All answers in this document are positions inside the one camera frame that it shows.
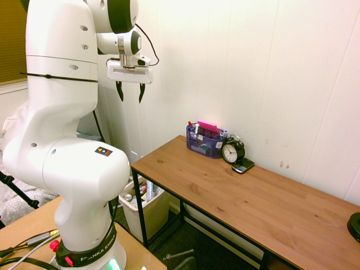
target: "wooden desk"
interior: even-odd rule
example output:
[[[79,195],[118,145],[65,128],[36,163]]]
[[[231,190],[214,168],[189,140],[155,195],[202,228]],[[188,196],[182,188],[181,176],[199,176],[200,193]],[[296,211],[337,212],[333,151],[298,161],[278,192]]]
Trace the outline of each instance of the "wooden desk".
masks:
[[[56,198],[9,226],[0,229],[0,250],[4,250],[10,246],[15,246],[23,240],[38,233],[55,229],[56,226],[53,221],[53,216],[60,201],[61,198]],[[141,270],[143,266],[145,266],[147,270],[166,269],[165,265],[163,265],[155,256],[145,249],[128,232],[122,229],[121,226],[116,225],[116,230],[118,232],[117,237],[121,245],[125,248],[127,254],[125,270]],[[17,251],[4,257],[2,260],[6,260],[10,257],[21,257],[29,251],[30,249]],[[54,252],[49,248],[49,245],[45,245],[35,251],[30,257],[44,262],[49,262],[53,256]],[[13,264],[6,265],[1,269],[8,269],[11,265]],[[40,268],[32,264],[21,263],[18,267],[16,267],[16,269],[39,270]]]
[[[303,270],[360,269],[360,244],[347,230],[356,205],[259,166],[238,174],[187,149],[183,136],[132,170],[254,243],[264,261],[271,253]]]

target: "trash can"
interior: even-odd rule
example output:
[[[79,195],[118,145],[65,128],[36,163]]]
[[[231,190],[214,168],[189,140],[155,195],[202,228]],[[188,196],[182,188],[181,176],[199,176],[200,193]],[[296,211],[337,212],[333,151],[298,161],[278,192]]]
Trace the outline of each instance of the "trash can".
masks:
[[[139,175],[138,179],[139,184],[146,184],[145,178]],[[124,198],[126,194],[135,196],[133,182],[130,182],[125,186],[124,190],[119,195],[119,201],[123,206],[126,221],[128,222],[131,233],[143,242],[137,205],[133,206],[130,204],[130,202]],[[157,195],[143,205],[142,209],[144,213],[147,239],[150,239],[168,221],[169,194],[160,188]]]

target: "red button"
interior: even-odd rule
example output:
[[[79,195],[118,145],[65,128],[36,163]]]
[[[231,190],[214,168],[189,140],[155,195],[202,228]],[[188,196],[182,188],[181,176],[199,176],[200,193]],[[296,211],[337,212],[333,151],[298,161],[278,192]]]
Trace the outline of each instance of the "red button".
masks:
[[[57,248],[59,247],[59,244],[60,243],[57,240],[52,241],[51,244],[50,244],[51,250],[56,252]]]
[[[69,266],[74,266],[73,261],[69,257],[66,256],[65,260],[66,260],[66,262],[68,263]]]

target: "blue desk organizer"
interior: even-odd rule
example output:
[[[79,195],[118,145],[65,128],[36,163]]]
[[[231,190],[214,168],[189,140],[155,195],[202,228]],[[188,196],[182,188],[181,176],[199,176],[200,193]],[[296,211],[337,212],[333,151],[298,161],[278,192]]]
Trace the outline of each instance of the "blue desk organizer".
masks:
[[[208,158],[220,159],[223,157],[221,149],[225,142],[225,138],[220,136],[220,132],[223,130],[219,129],[218,133],[200,127],[196,132],[195,124],[188,125],[186,127],[187,148]]]

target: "window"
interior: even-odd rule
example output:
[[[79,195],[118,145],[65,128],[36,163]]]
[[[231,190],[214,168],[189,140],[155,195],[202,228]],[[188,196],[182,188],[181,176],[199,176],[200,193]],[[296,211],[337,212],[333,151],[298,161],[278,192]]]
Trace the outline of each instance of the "window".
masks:
[[[2,0],[0,8],[0,86],[26,80],[26,12],[20,0]]]

